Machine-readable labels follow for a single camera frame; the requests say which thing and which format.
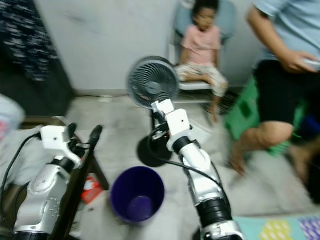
person's hand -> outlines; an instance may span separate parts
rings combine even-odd
[[[317,61],[318,59],[310,53],[304,51],[292,51],[289,50],[279,60],[284,67],[284,69],[292,74],[300,73],[317,73],[317,70],[308,66],[304,59]]]

purple bucket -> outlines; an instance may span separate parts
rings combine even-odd
[[[165,185],[151,168],[137,166],[123,172],[111,189],[115,213],[129,224],[140,224],[153,217],[165,199]]]

child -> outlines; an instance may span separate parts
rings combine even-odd
[[[180,65],[176,72],[182,82],[204,81],[212,85],[212,119],[216,123],[217,109],[225,95],[228,82],[217,70],[221,48],[220,30],[213,25],[219,0],[197,0],[192,10],[195,25],[189,26],[182,41]]]

light blue shirt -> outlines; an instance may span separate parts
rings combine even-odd
[[[254,0],[254,5],[273,19],[276,32],[289,49],[320,60],[320,0]],[[262,59],[277,58],[265,48]]]

red box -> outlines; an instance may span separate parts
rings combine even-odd
[[[102,191],[103,189],[98,180],[96,179],[95,175],[90,173],[84,184],[84,189],[81,198],[86,204],[89,204],[96,197],[98,197],[99,194],[102,193]]]

